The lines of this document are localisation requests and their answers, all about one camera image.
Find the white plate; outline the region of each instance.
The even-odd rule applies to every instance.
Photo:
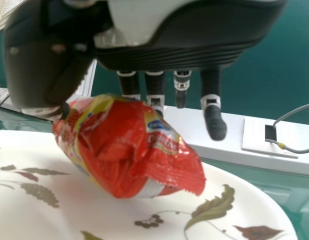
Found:
[[[52,134],[2,130],[0,240],[297,240],[269,196],[239,177],[203,166],[207,182],[199,197],[181,191],[115,199],[74,167]],[[209,202],[215,196],[222,198]],[[205,205],[194,215],[203,221],[185,230],[191,213],[204,203],[216,207]],[[214,217],[206,221],[207,216]]]

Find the plastic wrapper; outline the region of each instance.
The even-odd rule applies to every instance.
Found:
[[[116,198],[151,198],[205,188],[196,152],[142,101],[113,95],[78,99],[53,124],[59,147]]]

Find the cable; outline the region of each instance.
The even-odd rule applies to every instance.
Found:
[[[291,147],[286,146],[285,144],[283,144],[281,142],[278,142],[278,141],[275,141],[275,140],[272,140],[272,139],[266,139],[265,141],[268,142],[268,143],[271,143],[271,144],[276,144],[282,150],[288,150],[289,152],[292,152],[292,153],[295,153],[295,154],[308,154],[309,153],[309,148],[305,149],[305,150],[296,150],[296,149],[293,149]]]
[[[298,113],[298,112],[300,112],[300,111],[302,111],[302,110],[308,109],[308,108],[309,108],[309,104],[304,105],[304,106],[301,106],[301,107],[298,107],[298,108],[296,108],[295,110],[292,110],[292,111],[286,113],[285,115],[279,117],[279,118],[273,123],[273,125],[272,125],[273,128],[275,129],[277,123],[279,123],[280,121],[282,121],[282,120],[284,120],[284,119],[286,119],[286,118],[288,118],[288,117],[290,117],[290,116],[292,116],[292,115],[294,115],[294,114],[296,114],[296,113]]]
[[[284,120],[284,119],[286,119],[286,118],[288,118],[288,117],[290,117],[290,116],[292,116],[292,115],[294,115],[294,114],[296,114],[296,113],[298,113],[298,112],[300,112],[302,110],[308,109],[308,108],[309,108],[309,104],[303,105],[301,107],[298,107],[298,108],[296,108],[296,109],[286,113],[285,115],[279,117],[276,121],[274,121],[274,123],[272,125],[273,128],[276,129],[276,125],[280,121],[282,121],[282,120]],[[296,149],[293,149],[291,147],[286,146],[282,142],[278,142],[278,141],[275,141],[275,140],[272,140],[272,139],[266,139],[265,141],[268,142],[268,143],[271,143],[271,144],[276,144],[282,150],[288,150],[289,152],[292,152],[292,153],[295,153],[295,154],[308,154],[309,153],[309,148],[305,149],[305,150],[296,150]]]
[[[10,97],[10,94],[8,94],[1,102],[0,102],[0,107],[4,102]]]

